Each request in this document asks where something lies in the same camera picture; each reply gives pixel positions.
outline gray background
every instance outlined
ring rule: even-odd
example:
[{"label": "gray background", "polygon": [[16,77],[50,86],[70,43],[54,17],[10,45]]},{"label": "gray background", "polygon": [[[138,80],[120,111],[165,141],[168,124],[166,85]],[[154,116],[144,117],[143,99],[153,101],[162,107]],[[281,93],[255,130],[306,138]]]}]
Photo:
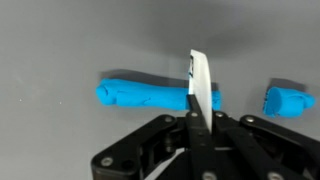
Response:
[{"label": "gray background", "polygon": [[[207,54],[235,118],[264,117],[271,78],[319,98],[318,0],[1,0],[1,179],[90,180],[94,154],[159,114],[185,113],[103,107],[101,74],[186,79],[191,48]],[[271,121],[320,140],[319,118],[318,103]]]}]

